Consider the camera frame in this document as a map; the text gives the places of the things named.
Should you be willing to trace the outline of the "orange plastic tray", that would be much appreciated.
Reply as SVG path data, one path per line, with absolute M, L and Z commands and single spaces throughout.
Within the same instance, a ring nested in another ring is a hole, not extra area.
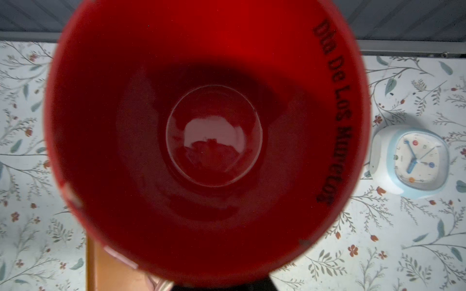
M 88 291 L 170 291 L 173 282 L 132 269 L 87 238 L 86 289 Z

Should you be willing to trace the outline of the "black mug red inside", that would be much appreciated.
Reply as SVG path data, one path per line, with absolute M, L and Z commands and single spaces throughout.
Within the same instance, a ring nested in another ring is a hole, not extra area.
M 222 288 L 267 278 L 335 222 L 370 117 L 331 1 L 83 1 L 50 68 L 44 136 L 106 252 Z

